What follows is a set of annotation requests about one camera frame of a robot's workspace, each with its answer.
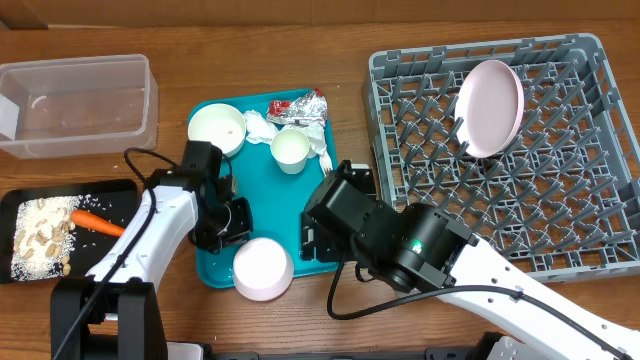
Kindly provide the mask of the white bowl with rice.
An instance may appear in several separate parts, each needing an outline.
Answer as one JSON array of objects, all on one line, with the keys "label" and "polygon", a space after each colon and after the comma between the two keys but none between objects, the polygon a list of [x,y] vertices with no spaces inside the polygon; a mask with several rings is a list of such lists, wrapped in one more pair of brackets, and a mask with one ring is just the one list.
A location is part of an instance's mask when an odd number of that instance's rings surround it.
[{"label": "white bowl with rice", "polygon": [[234,287],[252,301],[270,301],[281,296],[290,286],[293,274],[291,256],[270,238],[251,239],[234,256]]}]

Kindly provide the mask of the white bowl with peanuts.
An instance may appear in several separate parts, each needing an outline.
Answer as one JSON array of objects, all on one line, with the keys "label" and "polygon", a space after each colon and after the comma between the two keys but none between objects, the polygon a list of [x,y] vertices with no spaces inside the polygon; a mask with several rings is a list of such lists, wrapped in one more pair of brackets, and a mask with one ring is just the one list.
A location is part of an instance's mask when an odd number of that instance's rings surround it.
[{"label": "white bowl with peanuts", "polygon": [[242,148],[246,121],[235,107],[218,103],[202,107],[189,120],[188,139],[210,142],[226,156],[233,157]]}]

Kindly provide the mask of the orange carrot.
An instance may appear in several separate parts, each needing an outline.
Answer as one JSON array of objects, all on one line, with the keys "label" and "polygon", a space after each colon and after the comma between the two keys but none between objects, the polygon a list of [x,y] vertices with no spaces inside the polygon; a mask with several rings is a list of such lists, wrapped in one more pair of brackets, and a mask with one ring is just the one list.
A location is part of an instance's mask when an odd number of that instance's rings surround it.
[{"label": "orange carrot", "polygon": [[70,219],[77,226],[115,237],[120,237],[125,232],[124,228],[85,210],[74,210]]}]

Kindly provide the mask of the white round plate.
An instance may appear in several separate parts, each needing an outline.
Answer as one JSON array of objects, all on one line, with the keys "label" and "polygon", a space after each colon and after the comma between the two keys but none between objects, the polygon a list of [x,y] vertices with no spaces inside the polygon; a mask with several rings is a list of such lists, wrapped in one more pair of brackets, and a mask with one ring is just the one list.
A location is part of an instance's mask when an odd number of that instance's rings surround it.
[{"label": "white round plate", "polygon": [[502,61],[483,61],[460,87],[454,117],[462,124],[456,136],[468,144],[470,156],[493,156],[514,139],[523,113],[524,90],[516,73]]}]

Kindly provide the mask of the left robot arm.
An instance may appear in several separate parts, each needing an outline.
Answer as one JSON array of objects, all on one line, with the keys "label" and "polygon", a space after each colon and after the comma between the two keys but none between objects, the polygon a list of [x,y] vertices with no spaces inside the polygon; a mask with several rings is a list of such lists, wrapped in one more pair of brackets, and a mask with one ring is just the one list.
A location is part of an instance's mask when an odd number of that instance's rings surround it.
[{"label": "left robot arm", "polygon": [[157,289],[182,240],[211,254],[247,241],[249,202],[220,174],[230,163],[215,145],[188,141],[180,163],[142,179],[138,210],[113,247],[84,277],[54,287],[52,358],[212,358],[206,344],[167,340]]}]

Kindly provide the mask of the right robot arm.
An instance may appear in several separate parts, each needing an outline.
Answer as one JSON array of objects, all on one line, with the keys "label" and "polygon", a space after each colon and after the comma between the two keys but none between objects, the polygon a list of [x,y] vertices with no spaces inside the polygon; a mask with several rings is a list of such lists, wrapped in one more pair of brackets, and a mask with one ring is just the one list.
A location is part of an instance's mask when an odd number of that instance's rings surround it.
[{"label": "right robot arm", "polygon": [[348,160],[314,190],[303,238],[324,260],[355,263],[399,298],[351,313],[352,320],[422,299],[472,312],[520,340],[514,353],[546,359],[636,359],[639,333],[607,321],[534,280],[488,241],[442,210],[414,203],[397,212],[373,193],[369,170]]}]

